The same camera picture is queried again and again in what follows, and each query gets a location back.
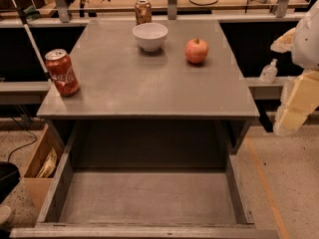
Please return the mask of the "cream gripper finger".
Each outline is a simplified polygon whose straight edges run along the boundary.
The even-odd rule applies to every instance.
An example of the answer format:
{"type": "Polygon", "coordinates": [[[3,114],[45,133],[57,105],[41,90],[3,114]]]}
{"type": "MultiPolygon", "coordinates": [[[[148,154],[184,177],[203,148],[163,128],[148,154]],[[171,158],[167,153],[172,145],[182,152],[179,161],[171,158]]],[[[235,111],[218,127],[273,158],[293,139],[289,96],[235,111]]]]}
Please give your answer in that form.
{"type": "Polygon", "coordinates": [[[279,136],[296,132],[319,107],[319,72],[304,71],[297,78],[289,77],[281,94],[273,131],[279,136]]]}
{"type": "Polygon", "coordinates": [[[277,53],[291,52],[294,34],[295,28],[288,30],[271,44],[270,50],[277,53]]]}

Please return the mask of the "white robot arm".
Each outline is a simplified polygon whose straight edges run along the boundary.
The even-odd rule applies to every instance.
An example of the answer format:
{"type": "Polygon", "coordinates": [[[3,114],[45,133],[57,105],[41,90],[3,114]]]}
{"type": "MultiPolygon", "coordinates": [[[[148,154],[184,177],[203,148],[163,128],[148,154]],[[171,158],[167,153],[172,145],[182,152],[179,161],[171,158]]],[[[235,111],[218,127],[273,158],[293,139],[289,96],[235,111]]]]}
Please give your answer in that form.
{"type": "Polygon", "coordinates": [[[319,107],[319,1],[270,49],[290,52],[292,62],[303,69],[296,79],[285,82],[275,117],[273,131],[287,136],[296,132],[319,107]]]}

